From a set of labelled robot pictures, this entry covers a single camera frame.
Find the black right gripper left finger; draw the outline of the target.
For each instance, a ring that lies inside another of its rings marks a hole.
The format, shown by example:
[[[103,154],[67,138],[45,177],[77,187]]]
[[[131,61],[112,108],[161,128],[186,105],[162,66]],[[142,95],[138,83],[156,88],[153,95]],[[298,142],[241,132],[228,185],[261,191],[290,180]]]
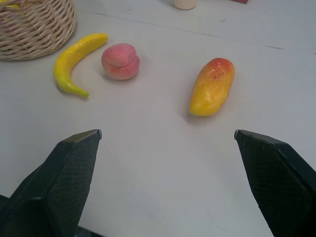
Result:
[[[75,237],[101,130],[60,141],[10,197],[0,195],[0,237]]]

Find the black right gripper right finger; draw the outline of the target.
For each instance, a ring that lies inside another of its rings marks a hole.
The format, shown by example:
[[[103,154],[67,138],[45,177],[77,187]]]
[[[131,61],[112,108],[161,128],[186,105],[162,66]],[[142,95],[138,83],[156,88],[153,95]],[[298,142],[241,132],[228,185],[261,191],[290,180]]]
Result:
[[[236,130],[252,194],[274,237],[316,237],[316,171],[287,143]]]

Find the woven wicker basket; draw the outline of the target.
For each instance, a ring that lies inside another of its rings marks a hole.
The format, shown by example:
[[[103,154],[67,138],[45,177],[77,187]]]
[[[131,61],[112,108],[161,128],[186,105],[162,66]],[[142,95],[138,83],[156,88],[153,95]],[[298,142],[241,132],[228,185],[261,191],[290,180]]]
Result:
[[[3,11],[17,4],[20,11]],[[56,52],[75,31],[74,0],[0,0],[0,61],[22,61]]]

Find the yellow red mango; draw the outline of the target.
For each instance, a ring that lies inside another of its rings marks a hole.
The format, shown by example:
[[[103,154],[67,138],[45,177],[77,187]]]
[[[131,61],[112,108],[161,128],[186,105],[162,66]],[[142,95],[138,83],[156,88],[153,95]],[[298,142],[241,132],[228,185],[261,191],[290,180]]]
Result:
[[[235,77],[235,68],[225,58],[214,58],[200,71],[191,94],[189,112],[194,116],[217,113],[226,102]]]

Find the yellow banana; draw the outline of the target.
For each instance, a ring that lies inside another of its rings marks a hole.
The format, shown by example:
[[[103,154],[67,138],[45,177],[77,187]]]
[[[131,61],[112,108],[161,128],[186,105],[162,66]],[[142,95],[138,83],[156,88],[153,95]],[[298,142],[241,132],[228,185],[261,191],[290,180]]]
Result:
[[[108,40],[105,33],[87,35],[64,50],[55,61],[54,78],[59,88],[74,95],[88,97],[89,93],[76,86],[71,78],[74,66],[85,56],[103,46]]]

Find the pink peach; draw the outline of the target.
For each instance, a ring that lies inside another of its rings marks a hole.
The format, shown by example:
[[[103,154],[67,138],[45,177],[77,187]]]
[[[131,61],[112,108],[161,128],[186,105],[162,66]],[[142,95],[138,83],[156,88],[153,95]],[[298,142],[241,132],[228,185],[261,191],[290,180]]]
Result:
[[[101,63],[108,76],[116,80],[126,80],[137,75],[140,59],[134,46],[119,43],[103,52]]]

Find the cream cylindrical container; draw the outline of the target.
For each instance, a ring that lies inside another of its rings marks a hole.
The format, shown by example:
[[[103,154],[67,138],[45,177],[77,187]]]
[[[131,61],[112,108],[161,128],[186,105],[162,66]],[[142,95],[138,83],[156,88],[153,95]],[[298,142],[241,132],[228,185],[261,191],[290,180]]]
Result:
[[[181,10],[193,9],[197,4],[197,0],[174,0],[174,6]]]

